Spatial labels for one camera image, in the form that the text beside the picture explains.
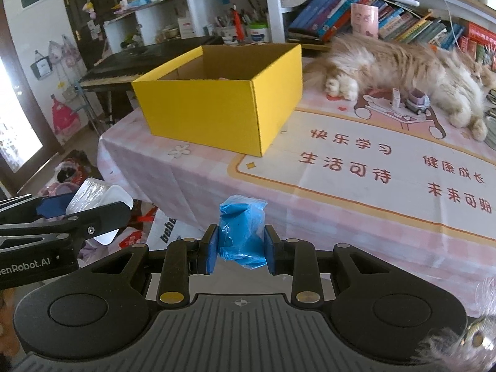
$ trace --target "cat paw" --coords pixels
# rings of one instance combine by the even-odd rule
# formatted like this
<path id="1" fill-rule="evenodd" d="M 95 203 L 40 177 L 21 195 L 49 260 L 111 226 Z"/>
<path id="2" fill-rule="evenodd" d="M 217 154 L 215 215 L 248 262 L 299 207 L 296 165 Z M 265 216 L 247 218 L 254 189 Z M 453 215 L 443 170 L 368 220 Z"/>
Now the cat paw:
<path id="1" fill-rule="evenodd" d="M 475 121 L 472 127 L 472 135 L 477 141 L 484 141 L 488 135 L 488 128 L 482 119 Z"/>
<path id="2" fill-rule="evenodd" d="M 341 77 L 339 94 L 346 100 L 356 101 L 358 99 L 358 82 L 351 77 Z"/>
<path id="3" fill-rule="evenodd" d="M 325 93 L 329 96 L 339 96 L 339 81 L 335 78 L 328 78 L 325 82 Z"/>
<path id="4" fill-rule="evenodd" d="M 460 111 L 453 113 L 448 120 L 456 128 L 463 128 L 470 123 L 471 115 L 470 108 L 463 107 Z"/>

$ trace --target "blue plastic bag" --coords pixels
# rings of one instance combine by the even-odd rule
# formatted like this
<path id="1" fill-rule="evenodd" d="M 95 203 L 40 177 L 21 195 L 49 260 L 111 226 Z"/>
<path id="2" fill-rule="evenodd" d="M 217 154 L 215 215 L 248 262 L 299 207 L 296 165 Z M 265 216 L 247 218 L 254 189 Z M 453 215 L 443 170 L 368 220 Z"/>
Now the blue plastic bag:
<path id="1" fill-rule="evenodd" d="M 266 205 L 266 201 L 240 195 L 231 196 L 220 205 L 220 257 L 249 269 L 267 264 L 263 244 Z"/>

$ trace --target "small figurine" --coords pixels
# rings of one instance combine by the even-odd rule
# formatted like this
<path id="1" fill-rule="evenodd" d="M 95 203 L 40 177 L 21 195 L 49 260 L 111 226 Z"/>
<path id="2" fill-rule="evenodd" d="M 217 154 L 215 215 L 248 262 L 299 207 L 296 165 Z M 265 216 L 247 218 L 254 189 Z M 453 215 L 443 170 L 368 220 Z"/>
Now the small figurine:
<path id="1" fill-rule="evenodd" d="M 431 100 L 429 97 L 418 89 L 410 91 L 408 98 L 405 101 L 405 106 L 413 113 L 425 113 L 431 107 Z"/>
<path id="2" fill-rule="evenodd" d="M 83 5 L 82 11 L 87 12 L 90 15 L 90 19 L 96 19 L 95 8 L 93 7 L 91 0 L 86 1 L 86 4 Z"/>

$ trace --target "yellow cardboard box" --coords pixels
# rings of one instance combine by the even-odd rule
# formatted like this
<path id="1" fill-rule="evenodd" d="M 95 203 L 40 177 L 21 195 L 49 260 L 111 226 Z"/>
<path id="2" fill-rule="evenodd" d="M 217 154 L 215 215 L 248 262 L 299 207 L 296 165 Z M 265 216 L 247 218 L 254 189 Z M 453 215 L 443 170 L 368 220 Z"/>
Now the yellow cardboard box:
<path id="1" fill-rule="evenodd" d="M 202 46 L 132 86 L 153 135 L 261 157 L 302 97 L 302 50 Z"/>

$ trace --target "white wall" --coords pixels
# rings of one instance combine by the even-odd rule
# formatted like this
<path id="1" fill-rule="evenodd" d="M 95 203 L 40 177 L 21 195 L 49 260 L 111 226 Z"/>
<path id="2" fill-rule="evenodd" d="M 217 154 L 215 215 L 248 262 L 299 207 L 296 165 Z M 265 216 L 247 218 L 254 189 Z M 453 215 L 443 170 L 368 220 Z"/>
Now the white wall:
<path id="1" fill-rule="evenodd" d="M 64 102 L 61 89 L 58 89 L 59 78 L 54 71 L 47 78 L 38 81 L 31 71 L 30 65 L 35 60 L 35 50 L 38 49 L 41 54 L 48 54 L 48 42 L 53 40 L 60 44 L 62 34 L 69 37 L 74 46 L 73 32 L 71 31 L 69 19 L 65 11 L 63 0 L 41 0 L 27 8 L 22 8 L 21 0 L 3 0 L 7 14 L 7 21 L 11 30 L 19 61 L 24 70 L 28 83 L 33 90 L 33 94 L 38 101 L 43 114 L 45 115 L 50 127 L 53 128 L 53 117 L 51 108 L 53 103 L 50 99 L 51 94 Z M 79 61 L 78 68 L 81 73 L 86 72 L 82 61 Z M 68 70 L 70 78 L 78 78 L 71 70 Z M 98 114 L 102 112 L 101 106 L 94 94 L 89 94 L 93 108 Z M 82 100 L 77 98 L 68 103 L 71 108 L 76 108 L 82 104 Z M 87 123 L 83 111 L 79 112 L 82 125 Z"/>

